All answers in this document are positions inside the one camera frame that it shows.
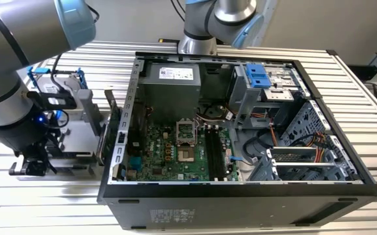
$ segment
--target robotic arm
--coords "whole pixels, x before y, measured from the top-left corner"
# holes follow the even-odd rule
[[[217,53],[216,38],[245,48],[264,22],[257,0],[188,0],[185,39],[180,53]],[[55,110],[75,109],[71,93],[28,91],[16,70],[77,49],[95,38],[85,0],[18,0],[0,4],[0,142],[24,156],[12,175],[46,175],[49,152],[62,156]],[[61,104],[50,103],[57,98]]]
[[[23,154],[22,174],[45,175],[51,167],[46,145],[57,143],[58,125],[45,115],[57,106],[50,95],[30,92],[16,70],[77,49],[95,38],[85,0],[18,0],[0,4],[0,142]],[[74,108],[67,91],[53,94]]]
[[[262,23],[257,0],[186,0],[185,37],[178,52],[216,55],[216,38],[244,49],[256,39]]]

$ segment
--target chip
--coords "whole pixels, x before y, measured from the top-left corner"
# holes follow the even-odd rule
[[[154,175],[162,175],[162,169],[161,168],[153,169],[153,174]]]

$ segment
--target white label sticker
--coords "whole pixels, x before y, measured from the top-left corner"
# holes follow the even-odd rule
[[[228,114],[226,114],[226,119],[230,121],[232,119],[233,119],[233,112],[228,112]]]
[[[46,93],[58,93],[58,87],[55,85],[46,85],[45,88],[43,88],[43,91]],[[55,98],[50,98],[49,99],[50,103],[51,104],[59,104],[59,101],[55,99]]]
[[[194,80],[194,70],[184,68],[162,68],[159,79]]]
[[[153,223],[193,223],[196,209],[150,210]]]

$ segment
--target aluminum extrusion table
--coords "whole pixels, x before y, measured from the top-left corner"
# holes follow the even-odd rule
[[[94,42],[66,53],[59,70],[86,71],[101,109],[109,104],[103,90],[114,89],[118,103],[125,103],[137,51],[176,53],[176,44]],[[297,59],[311,75],[353,147],[377,180],[377,100],[341,58],[324,50],[252,47],[237,50],[220,46],[222,56]],[[51,67],[55,59],[40,66]],[[19,181],[8,175],[15,161],[12,150],[0,144],[0,234],[129,233],[122,231],[107,206],[97,204],[98,179]],[[377,234],[377,202],[345,215],[320,229],[237,229],[145,231],[145,234]]]

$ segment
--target white wall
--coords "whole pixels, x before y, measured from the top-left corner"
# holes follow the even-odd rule
[[[335,49],[368,64],[377,52],[377,0],[278,0],[264,47]]]
[[[159,38],[184,36],[184,21],[170,0],[87,0],[87,3],[102,15],[97,40],[155,43]]]
[[[102,14],[97,40],[153,43],[184,35],[170,0],[87,3]],[[377,52],[377,0],[278,0],[262,46],[335,49],[348,63],[368,63]]]

